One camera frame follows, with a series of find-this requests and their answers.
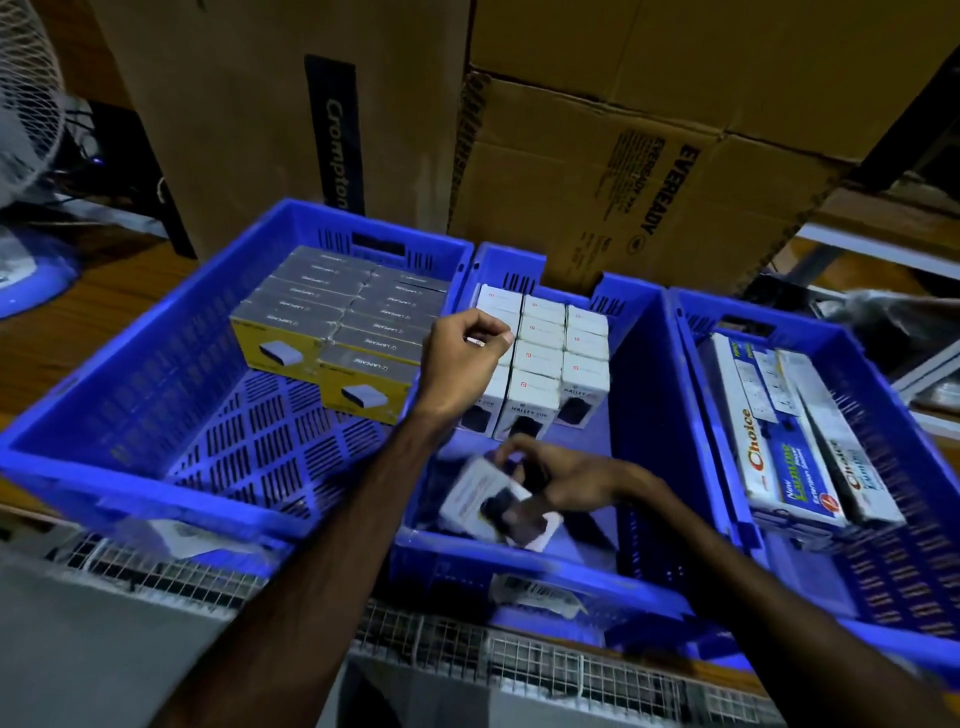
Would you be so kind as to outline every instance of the hand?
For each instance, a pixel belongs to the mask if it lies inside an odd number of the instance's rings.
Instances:
[[[547,485],[504,514],[509,524],[531,522],[551,511],[595,511],[622,497],[645,500],[666,488],[662,480],[634,463],[560,448],[529,435],[507,440],[496,449],[493,463],[502,469],[515,452],[521,452],[524,460],[517,466],[514,480],[522,484],[530,469],[539,467]]]
[[[466,336],[485,346],[465,341]],[[483,396],[497,361],[513,343],[510,327],[476,308],[437,319],[423,342],[413,412],[455,423]]]

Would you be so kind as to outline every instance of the forearm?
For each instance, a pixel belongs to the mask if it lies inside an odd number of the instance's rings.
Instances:
[[[313,726],[403,509],[446,427],[413,415],[362,480],[223,631],[153,726]]]
[[[955,725],[933,690],[832,616],[784,587],[687,508],[669,489],[644,505],[686,551],[694,608],[733,633],[791,725]]]

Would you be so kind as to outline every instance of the yellow product box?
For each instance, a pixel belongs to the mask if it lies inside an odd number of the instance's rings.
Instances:
[[[233,310],[230,324],[248,366],[319,384],[317,357],[342,315],[332,306],[254,294]]]
[[[324,407],[395,425],[420,367],[330,344],[320,352]]]

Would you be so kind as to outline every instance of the white product box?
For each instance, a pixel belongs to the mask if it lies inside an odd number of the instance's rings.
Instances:
[[[494,369],[490,384],[484,390],[483,397],[464,413],[464,416],[460,418],[459,427],[471,432],[482,432],[487,437],[492,437],[496,422],[500,419],[503,401],[507,397],[507,384],[509,382],[509,367]]]
[[[511,313],[519,313],[523,303],[523,294],[516,291],[505,291],[503,288],[494,288],[484,283],[480,286],[480,294],[477,296],[476,307],[481,310],[487,310],[484,304],[493,304],[495,308],[500,308]]]
[[[531,374],[559,379],[564,368],[564,353],[559,349],[548,349],[529,341],[515,343],[514,369]]]
[[[608,336],[610,334],[610,325],[607,323],[606,316],[602,313],[587,311],[584,308],[577,308],[575,305],[566,307],[566,327],[595,333],[598,336]]]
[[[493,438],[506,440],[511,435],[524,433],[543,439],[560,409],[560,382],[549,376],[540,376],[513,369],[507,401]]]
[[[520,329],[516,337],[548,349],[564,349],[564,327],[533,316],[520,317]]]
[[[610,364],[599,359],[564,352],[560,381],[560,412],[557,423],[570,427],[587,426],[593,413],[610,393]]]
[[[606,336],[568,328],[564,340],[564,349],[571,353],[589,356],[591,359],[610,361],[610,346]]]
[[[566,323],[566,306],[562,303],[539,299],[528,294],[523,297],[523,315],[563,326]]]
[[[477,457],[464,466],[440,507],[440,524],[475,539],[543,551],[564,521],[559,513],[546,513],[539,523],[510,527],[503,522],[508,508],[529,497],[529,491],[492,462]]]
[[[777,349],[780,366],[796,388],[847,515],[857,525],[883,529],[906,523],[866,451],[856,439],[810,357]]]

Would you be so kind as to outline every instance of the metal wire rack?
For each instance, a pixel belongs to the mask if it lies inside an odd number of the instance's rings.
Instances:
[[[92,533],[69,539],[47,561],[57,578],[221,620],[266,584],[158,561]],[[632,725],[784,725],[765,698],[373,599],[350,653]]]

